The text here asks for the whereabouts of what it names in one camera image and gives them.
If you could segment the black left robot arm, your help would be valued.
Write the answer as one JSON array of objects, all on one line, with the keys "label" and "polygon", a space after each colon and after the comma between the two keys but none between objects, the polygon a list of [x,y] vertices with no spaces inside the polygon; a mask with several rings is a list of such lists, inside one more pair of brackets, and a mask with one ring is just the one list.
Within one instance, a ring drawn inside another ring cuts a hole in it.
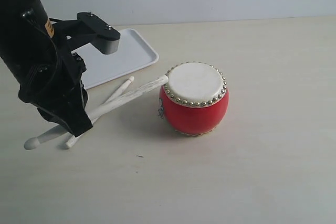
[{"label": "black left robot arm", "polygon": [[92,128],[81,81],[85,63],[53,28],[40,0],[1,0],[1,58],[19,83],[19,99],[46,121],[75,136]]}]

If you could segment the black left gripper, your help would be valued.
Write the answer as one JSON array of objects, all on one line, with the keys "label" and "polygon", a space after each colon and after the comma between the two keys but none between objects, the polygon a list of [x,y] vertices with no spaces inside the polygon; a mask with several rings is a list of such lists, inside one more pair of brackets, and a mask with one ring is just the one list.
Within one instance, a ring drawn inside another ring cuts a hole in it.
[{"label": "black left gripper", "polygon": [[20,83],[18,97],[37,107],[46,121],[79,136],[90,130],[92,123],[86,113],[87,92],[81,81],[86,66],[73,50],[87,40],[68,33],[68,27],[76,24],[74,20],[48,23],[54,31],[53,36],[36,21],[27,22],[34,31],[32,45],[39,51],[33,53],[34,63]]}]

